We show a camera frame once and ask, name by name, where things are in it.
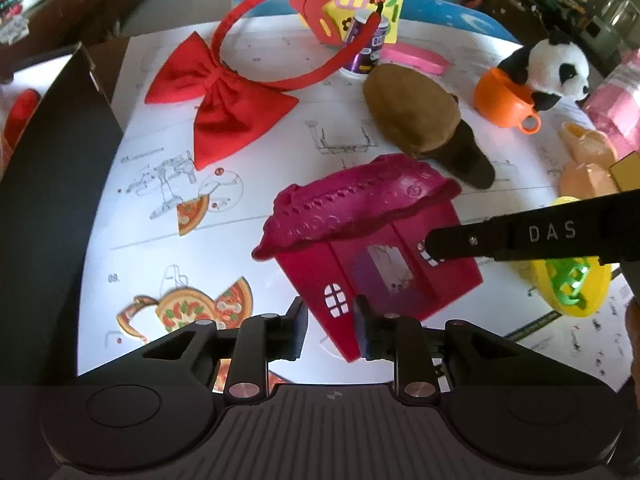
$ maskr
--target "orange cup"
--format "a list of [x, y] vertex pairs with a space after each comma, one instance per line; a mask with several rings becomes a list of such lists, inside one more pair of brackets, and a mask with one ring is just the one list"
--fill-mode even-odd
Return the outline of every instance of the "orange cup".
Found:
[[[485, 119], [501, 128], [517, 126], [524, 134], [535, 134], [540, 129], [540, 116], [533, 105], [529, 89], [516, 85], [496, 67], [484, 73], [474, 93], [474, 106]], [[533, 117], [536, 126], [525, 128], [522, 123], [527, 117]]]

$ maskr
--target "bow knot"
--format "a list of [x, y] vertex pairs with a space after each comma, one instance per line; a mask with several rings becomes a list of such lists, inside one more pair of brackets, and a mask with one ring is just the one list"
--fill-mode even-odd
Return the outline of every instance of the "bow knot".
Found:
[[177, 103], [197, 97], [204, 97], [193, 123], [197, 170], [241, 150], [298, 104], [297, 98], [248, 81], [223, 66], [194, 32], [168, 57], [145, 103]]

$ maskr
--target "pink toy house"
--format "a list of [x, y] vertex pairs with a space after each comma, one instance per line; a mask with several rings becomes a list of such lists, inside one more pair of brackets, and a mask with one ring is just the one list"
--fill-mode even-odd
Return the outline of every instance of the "pink toy house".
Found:
[[425, 162], [382, 155], [278, 193], [252, 255], [276, 258], [347, 361], [360, 357], [353, 297], [379, 314], [423, 320], [482, 283], [472, 258], [438, 262], [422, 241], [460, 224], [460, 185]]

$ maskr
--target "ridged black surface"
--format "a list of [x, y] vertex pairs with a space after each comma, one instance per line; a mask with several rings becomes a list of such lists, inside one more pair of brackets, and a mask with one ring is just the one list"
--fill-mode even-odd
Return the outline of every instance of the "ridged black surface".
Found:
[[[535, 476], [482, 460], [457, 440], [438, 410], [403, 406], [386, 386], [284, 384], [262, 404], [228, 410], [209, 440], [171, 464], [120, 476], [94, 476], [65, 466], [52, 480], [528, 478]], [[615, 476], [597, 467], [544, 478]]]

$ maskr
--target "blue chair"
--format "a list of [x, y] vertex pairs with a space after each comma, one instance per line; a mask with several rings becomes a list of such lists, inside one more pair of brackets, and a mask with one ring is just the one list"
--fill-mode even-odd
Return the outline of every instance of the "blue chair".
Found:
[[[235, 7], [242, 0], [232, 0]], [[289, 0], [268, 0], [252, 9], [245, 16], [277, 16], [295, 14]], [[479, 32], [500, 40], [518, 43], [511, 33], [491, 16], [442, 0], [404, 0], [400, 18], [414, 22], [435, 23], [447, 27]]]

